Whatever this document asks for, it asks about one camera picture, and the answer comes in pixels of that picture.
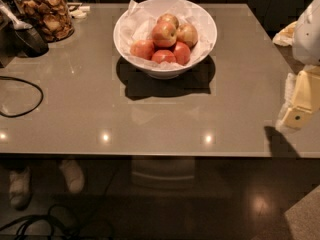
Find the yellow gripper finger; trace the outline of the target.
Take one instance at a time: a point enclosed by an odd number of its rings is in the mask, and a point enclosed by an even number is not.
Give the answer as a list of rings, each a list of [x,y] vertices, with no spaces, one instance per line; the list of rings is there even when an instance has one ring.
[[[276,129],[281,133],[298,131],[319,110],[320,66],[306,65],[297,75],[289,73]]]

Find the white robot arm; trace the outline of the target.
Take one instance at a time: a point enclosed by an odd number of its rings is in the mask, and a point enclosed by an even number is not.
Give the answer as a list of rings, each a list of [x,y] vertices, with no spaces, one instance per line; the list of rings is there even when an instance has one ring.
[[[304,65],[285,82],[284,104],[276,129],[292,133],[306,125],[320,110],[320,0],[313,0],[299,19],[283,29],[273,41],[292,46],[293,58]]]

